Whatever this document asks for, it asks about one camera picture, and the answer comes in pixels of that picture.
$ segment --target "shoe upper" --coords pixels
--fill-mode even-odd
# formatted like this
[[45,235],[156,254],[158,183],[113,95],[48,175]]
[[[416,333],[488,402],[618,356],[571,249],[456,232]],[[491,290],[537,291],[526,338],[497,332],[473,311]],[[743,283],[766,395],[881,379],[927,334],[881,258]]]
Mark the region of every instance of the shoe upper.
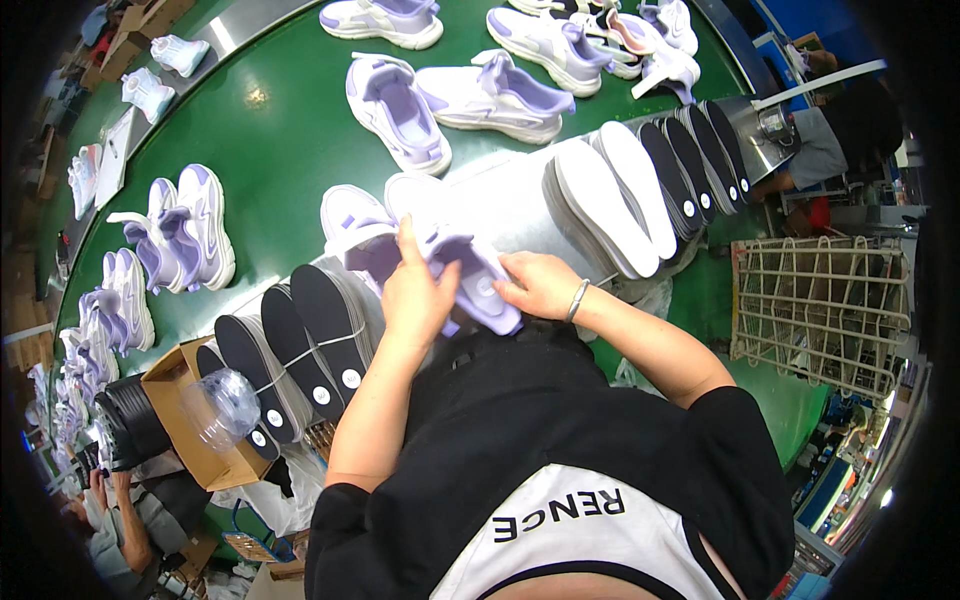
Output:
[[517,68],[505,50],[473,59],[481,66],[426,67],[417,85],[435,113],[536,128],[576,111],[573,94],[541,84]]
[[611,67],[610,55],[589,43],[582,25],[555,19],[549,11],[535,17],[497,7],[487,12],[487,22],[501,36],[551,60],[577,81],[593,81]]
[[434,0],[342,0],[320,11],[320,22],[339,32],[378,29],[418,34],[433,24],[440,10]]
[[395,158],[414,165],[441,158],[444,137],[420,95],[413,67],[382,55],[354,56],[347,72],[354,115],[380,134]]

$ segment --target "plastic bag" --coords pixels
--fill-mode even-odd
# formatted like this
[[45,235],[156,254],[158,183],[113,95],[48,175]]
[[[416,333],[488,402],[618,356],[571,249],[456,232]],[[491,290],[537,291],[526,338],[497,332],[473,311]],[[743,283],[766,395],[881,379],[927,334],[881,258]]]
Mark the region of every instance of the plastic bag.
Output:
[[210,501],[219,507],[232,509],[237,498],[246,500],[278,538],[309,528],[317,498],[324,490],[326,467],[302,445],[286,446],[282,455],[290,470],[293,497],[284,497],[277,484],[258,481],[216,492]]

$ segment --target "red object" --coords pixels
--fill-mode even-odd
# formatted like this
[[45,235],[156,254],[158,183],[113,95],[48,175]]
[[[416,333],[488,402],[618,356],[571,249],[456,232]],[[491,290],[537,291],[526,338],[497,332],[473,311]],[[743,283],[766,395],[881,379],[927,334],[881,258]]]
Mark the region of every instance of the red object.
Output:
[[113,41],[115,34],[115,29],[106,30],[97,40],[96,45],[93,46],[93,50],[90,51],[90,59],[97,66],[104,65],[104,59],[107,57],[107,51],[110,49],[110,43]]
[[828,232],[830,227],[830,203],[826,196],[814,198],[806,206],[806,220],[813,230],[821,235]]

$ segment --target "gray shirt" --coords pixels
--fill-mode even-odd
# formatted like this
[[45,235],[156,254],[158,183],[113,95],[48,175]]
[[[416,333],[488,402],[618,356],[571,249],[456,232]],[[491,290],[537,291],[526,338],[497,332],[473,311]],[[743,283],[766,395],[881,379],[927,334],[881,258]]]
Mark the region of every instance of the gray shirt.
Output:
[[154,552],[154,558],[143,573],[134,573],[120,551],[124,544],[124,531],[118,508],[101,512],[95,501],[88,503],[92,506],[87,507],[87,519],[97,533],[86,543],[86,547],[97,574],[114,594],[121,598],[146,598],[153,591],[159,575],[162,557],[157,554],[157,549],[163,556],[180,552],[187,543],[187,536],[156,496],[144,490],[143,486],[130,490],[130,500],[137,516],[143,521]]

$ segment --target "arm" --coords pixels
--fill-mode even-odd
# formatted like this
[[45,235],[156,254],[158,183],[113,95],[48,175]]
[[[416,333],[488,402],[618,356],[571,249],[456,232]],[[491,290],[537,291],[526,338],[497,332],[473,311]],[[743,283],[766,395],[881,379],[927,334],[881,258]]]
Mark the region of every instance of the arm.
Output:
[[402,260],[383,288],[387,329],[370,368],[337,425],[326,484],[372,492],[393,474],[403,445],[410,385],[440,332],[460,284],[459,261],[434,281],[417,247],[409,216],[400,221]]
[[[500,256],[500,262],[523,286],[495,282],[504,300],[538,317],[566,318],[581,279],[560,258],[519,252]],[[693,336],[599,288],[587,288],[573,322],[596,331],[683,408],[710,390],[736,385],[723,363]]]
[[137,516],[130,500],[131,476],[127,471],[120,471],[114,472],[112,478],[117,492],[117,508],[120,509],[120,519],[123,521],[124,544],[120,552],[131,571],[142,573],[154,559],[154,553],[150,549],[150,538],[143,521]]

